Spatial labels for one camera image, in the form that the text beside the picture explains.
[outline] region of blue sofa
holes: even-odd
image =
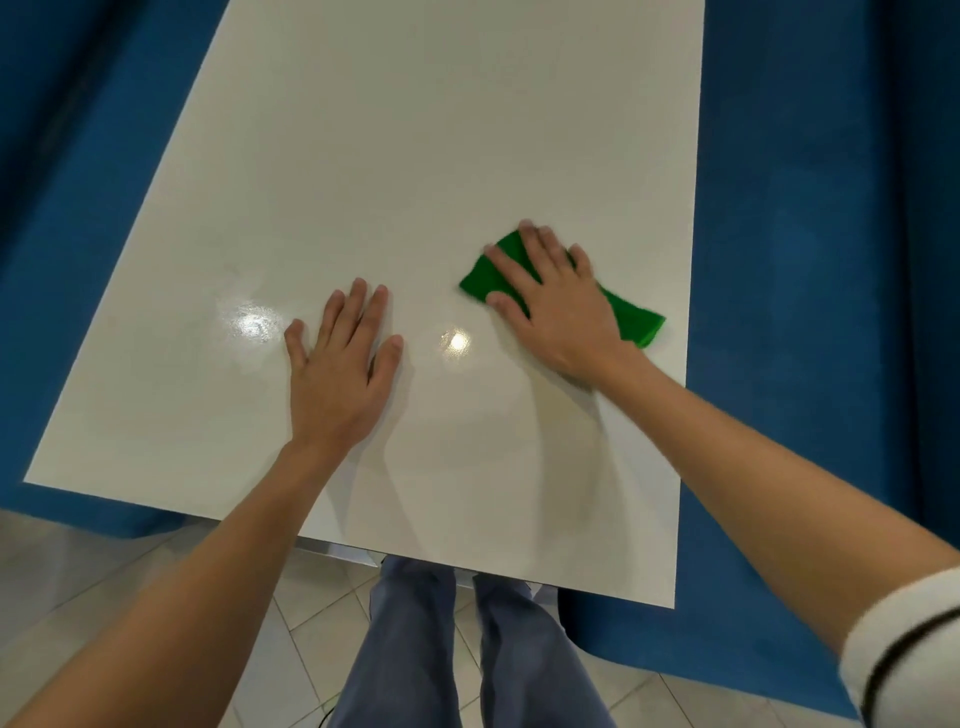
[[[0,507],[180,522],[22,478],[225,4],[0,10]],[[688,384],[960,545],[954,8],[708,0]],[[686,489],[678,559],[675,610],[561,593],[571,638],[854,715],[835,658]]]

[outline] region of leg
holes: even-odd
[[[371,594],[370,631],[330,728],[459,728],[455,596],[450,567],[387,557]]]
[[[484,725],[612,728],[573,645],[527,585],[486,574],[473,583],[483,624]]]

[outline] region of white sleeve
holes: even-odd
[[[871,607],[847,637],[840,677],[868,728],[960,726],[960,569]]]

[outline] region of floor tile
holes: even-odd
[[[480,696],[480,668],[473,661],[460,630],[453,632],[453,680],[463,708]]]
[[[171,538],[111,539],[75,528],[45,529],[0,563],[0,648],[61,604]]]
[[[594,687],[600,693],[604,705],[608,708],[620,702],[654,674],[649,670],[601,660],[599,657],[587,654],[576,645],[574,649],[580,657],[580,662],[587,669],[587,675],[590,676]]]
[[[293,725],[321,706],[273,601],[233,694],[233,705],[243,728]]]
[[[693,728],[742,726],[766,703],[766,698],[716,685],[663,675],[663,681],[680,703]]]
[[[62,604],[0,649],[0,725],[113,621],[137,592],[175,563],[169,549],[155,548]]]
[[[742,724],[742,728],[783,728],[780,718],[774,713],[770,701],[764,698],[759,710],[750,714]]]
[[[344,572],[347,574],[347,580],[351,589],[362,587],[371,579],[375,579],[380,574],[379,567],[373,567],[369,564],[357,564],[352,561],[342,562]]]
[[[0,564],[24,548],[32,546],[54,531],[67,526],[23,516],[0,508]]]
[[[217,728],[243,728],[237,719],[237,714],[233,711],[232,705],[227,706],[227,712],[224,713],[224,717]]]
[[[337,707],[337,703],[340,702],[340,696],[342,694],[343,694],[342,692],[338,692],[336,695],[331,697],[329,700],[327,700],[323,704],[324,715],[326,715],[327,713],[329,713],[330,711],[332,711],[334,708]]]
[[[293,631],[294,643],[322,703],[343,689],[369,626],[359,602],[347,595]]]
[[[463,724],[463,728],[484,728],[483,717],[480,713],[480,698],[460,711],[460,722]]]
[[[296,629],[350,589],[338,559],[296,548],[283,568],[274,598],[287,626]]]
[[[473,656],[474,662],[480,665],[480,641],[483,638],[483,631],[480,628],[480,620],[477,619],[476,610],[472,605],[469,605],[457,612],[453,616],[453,621],[464,638],[464,643]]]
[[[459,612],[464,607],[469,607],[476,600],[476,594],[470,587],[457,585],[457,598],[453,602],[453,611]]]
[[[318,708],[309,716],[298,720],[297,723],[290,728],[318,728],[320,722],[324,719],[324,715],[324,709]]]
[[[779,700],[771,700],[770,703],[786,728],[855,728],[862,725],[859,720],[831,716],[792,703]]]
[[[617,728],[690,728],[677,701],[655,675],[610,712]]]
[[[353,592],[357,597],[357,601],[360,602],[360,607],[363,609],[363,613],[367,615],[367,619],[370,618],[370,592],[373,591],[373,587],[376,586],[378,581],[379,579],[371,579],[362,587],[357,587],[357,589]]]

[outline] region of finger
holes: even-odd
[[[360,320],[360,314],[363,312],[363,302],[367,299],[367,282],[363,279],[357,279],[350,287],[350,295],[347,296],[347,302],[344,303],[343,310],[337,316],[337,321],[330,332],[330,344],[336,347],[345,347],[350,343],[353,332],[356,331],[357,322]]]
[[[546,253],[550,256],[553,264],[557,266],[557,270],[561,273],[573,273],[570,258],[566,256],[564,246],[560,244],[560,240],[557,239],[553,229],[544,227],[538,229],[537,232],[540,234],[540,240],[543,242],[543,247],[546,248]]]
[[[530,262],[534,264],[534,270],[540,274],[540,280],[546,283],[548,280],[557,277],[557,265],[550,259],[540,235],[534,224],[529,220],[524,220],[519,227],[520,238],[523,240],[523,247],[530,256]]]
[[[294,319],[283,332],[283,341],[287,345],[290,368],[298,372],[306,366],[306,349],[303,348],[303,321]]]
[[[363,357],[364,366],[370,361],[370,349],[376,335],[380,332],[380,324],[383,321],[383,314],[387,310],[387,301],[390,299],[390,292],[385,285],[378,285],[373,291],[370,303],[367,304],[367,310],[363,312],[357,330],[350,339],[350,348],[356,349],[357,353]]]
[[[490,259],[493,267],[516,289],[520,297],[529,303],[530,294],[537,290],[537,286],[540,285],[534,277],[497,245],[488,245],[483,249],[483,252]]]
[[[574,244],[570,247],[570,254],[577,266],[577,275],[582,279],[593,279],[593,264],[590,262],[587,252],[579,245]]]
[[[347,297],[344,295],[344,292],[337,289],[331,293],[330,298],[326,300],[324,317],[320,321],[320,331],[317,333],[317,349],[325,347],[326,342],[330,340],[333,325],[337,323],[337,316],[339,316],[340,312],[344,309],[346,299]]]
[[[505,293],[494,291],[487,297],[487,305],[500,314],[500,318],[507,323],[520,343],[526,341],[528,334],[533,329],[533,324],[523,313],[519,303]]]
[[[386,402],[394,388],[394,377],[400,366],[403,356],[403,337],[394,334],[380,345],[373,358],[373,373],[370,377],[370,388],[373,396],[381,402]]]

